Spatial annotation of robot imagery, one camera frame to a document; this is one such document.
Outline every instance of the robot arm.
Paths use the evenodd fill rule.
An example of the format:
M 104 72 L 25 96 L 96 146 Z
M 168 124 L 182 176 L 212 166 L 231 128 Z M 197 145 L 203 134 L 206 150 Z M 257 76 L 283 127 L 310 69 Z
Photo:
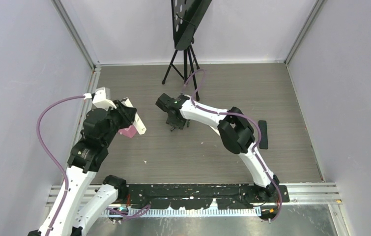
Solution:
M 47 219 L 38 231 L 30 232 L 29 236 L 85 236 L 109 204 L 124 199 L 128 194 L 125 180 L 108 176 L 94 198 L 78 211 L 82 197 L 107 157 L 107 148 L 117 132 L 131 125 L 139 134 L 146 131 L 137 109 L 132 107 L 128 98 L 111 101 L 108 88 L 85 94 L 85 99 L 89 98 L 93 99 L 96 109 L 87 113 L 82 138 L 71 149 L 66 169 L 68 187 L 63 184 Z M 64 195 L 65 201 L 60 206 Z
M 255 153 L 252 153 L 252 148 L 255 145 L 253 128 L 244 118 L 223 115 L 224 113 L 242 114 L 242 112 L 236 107 L 225 110 L 197 102 L 195 104 L 203 109 L 214 111 L 216 114 L 197 108 L 192 103 L 191 97 L 183 94 L 175 99 L 164 93 L 156 102 L 161 110 L 168 113 L 167 124 L 175 128 L 183 129 L 187 120 L 195 120 L 212 127 L 220 135 L 225 148 L 239 155 L 243 160 L 252 175 L 254 184 L 259 187 L 260 196 L 262 198 L 270 197 L 275 192 L 275 187 L 271 184 L 271 180 L 266 173 L 271 177 L 273 176 L 273 180 L 277 184 L 279 184 L 279 180 L 267 167 L 257 147 Z

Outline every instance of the gray floor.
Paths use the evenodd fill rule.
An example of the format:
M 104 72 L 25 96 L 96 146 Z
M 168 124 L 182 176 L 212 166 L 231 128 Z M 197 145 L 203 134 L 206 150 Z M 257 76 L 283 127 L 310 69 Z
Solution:
M 207 79 L 201 103 L 228 109 L 236 106 L 255 120 L 268 122 L 269 150 L 261 154 L 282 183 L 318 182 L 320 176 L 295 92 L 283 64 L 205 64 Z M 237 155 L 223 146 L 206 125 L 170 132 L 167 114 L 156 107 L 162 93 L 177 97 L 183 86 L 171 70 L 161 84 L 166 65 L 103 67 L 99 87 L 109 87 L 112 99 L 129 97 L 147 132 L 132 139 L 117 135 L 94 183 L 116 175 L 128 183 L 253 182 Z

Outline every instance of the black panel with holes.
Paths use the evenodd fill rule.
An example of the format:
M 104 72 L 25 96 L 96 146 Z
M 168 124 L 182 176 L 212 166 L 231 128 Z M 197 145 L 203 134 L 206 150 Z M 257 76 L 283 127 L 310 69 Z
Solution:
M 283 202 L 289 202 L 285 185 L 279 185 Z M 218 209 L 253 208 L 250 203 L 263 203 L 255 194 L 256 189 L 249 184 L 130 184 L 129 194 L 132 208 L 142 208 L 147 204 L 152 209 L 208 208 L 216 199 Z M 277 201 L 275 194 L 269 199 Z
M 171 0 L 175 49 L 186 50 L 193 40 L 211 0 Z

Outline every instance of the white wall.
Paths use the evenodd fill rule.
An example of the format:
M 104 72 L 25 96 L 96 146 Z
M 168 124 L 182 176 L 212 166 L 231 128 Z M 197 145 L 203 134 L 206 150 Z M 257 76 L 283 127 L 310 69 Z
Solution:
M 36 138 L 39 114 L 83 94 L 91 70 L 51 1 L 0 1 L 0 235 L 24 236 L 41 224 L 60 173 Z M 51 110 L 41 132 L 65 163 L 82 101 Z
M 63 0 L 102 64 L 169 62 L 169 0 Z M 199 61 L 285 60 L 315 0 L 213 0 L 195 35 Z
M 290 72 L 324 176 L 353 236 L 371 235 L 371 1 L 327 1 Z

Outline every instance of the pink cube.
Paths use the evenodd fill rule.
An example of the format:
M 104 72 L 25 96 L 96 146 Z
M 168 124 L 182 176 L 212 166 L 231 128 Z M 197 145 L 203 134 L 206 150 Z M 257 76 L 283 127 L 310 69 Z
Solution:
M 120 134 L 122 134 L 124 136 L 127 136 L 129 138 L 132 138 L 137 132 L 138 131 L 136 130 L 136 128 L 133 125 L 130 125 L 129 128 L 119 130 Z

